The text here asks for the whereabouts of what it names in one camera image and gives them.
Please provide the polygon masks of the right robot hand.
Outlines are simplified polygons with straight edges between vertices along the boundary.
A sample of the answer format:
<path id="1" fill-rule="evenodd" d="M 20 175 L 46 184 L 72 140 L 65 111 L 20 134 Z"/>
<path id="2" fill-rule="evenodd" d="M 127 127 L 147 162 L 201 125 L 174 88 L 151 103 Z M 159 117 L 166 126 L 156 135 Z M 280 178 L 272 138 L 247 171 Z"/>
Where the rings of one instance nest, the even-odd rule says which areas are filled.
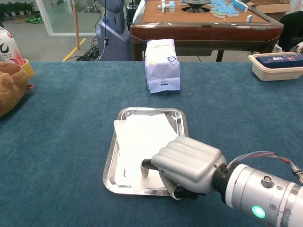
<path id="1" fill-rule="evenodd" d="M 196 199 L 214 192 L 216 170 L 226 165 L 221 151 L 189 137 L 177 136 L 151 159 L 141 163 L 141 173 L 157 170 L 161 181 L 175 200 Z"/>

